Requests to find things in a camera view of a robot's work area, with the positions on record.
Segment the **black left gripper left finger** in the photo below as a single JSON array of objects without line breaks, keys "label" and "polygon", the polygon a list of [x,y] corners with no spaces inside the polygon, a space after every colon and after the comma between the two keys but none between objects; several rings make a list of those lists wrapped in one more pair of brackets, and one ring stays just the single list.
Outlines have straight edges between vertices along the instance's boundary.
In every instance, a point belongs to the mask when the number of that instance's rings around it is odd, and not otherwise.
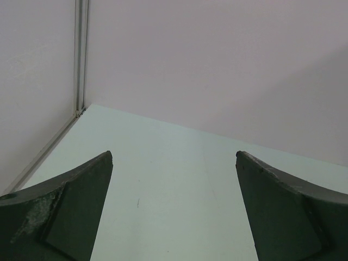
[{"label": "black left gripper left finger", "polygon": [[1,196],[1,260],[90,260],[112,171],[106,151]]}]

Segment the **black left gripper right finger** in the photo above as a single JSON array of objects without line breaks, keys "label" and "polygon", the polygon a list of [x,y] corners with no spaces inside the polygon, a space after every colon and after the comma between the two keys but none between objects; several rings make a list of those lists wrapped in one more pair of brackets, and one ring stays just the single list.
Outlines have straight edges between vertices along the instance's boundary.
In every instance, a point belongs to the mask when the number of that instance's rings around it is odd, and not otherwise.
[{"label": "black left gripper right finger", "polygon": [[347,260],[347,194],[245,151],[236,171],[258,260]]}]

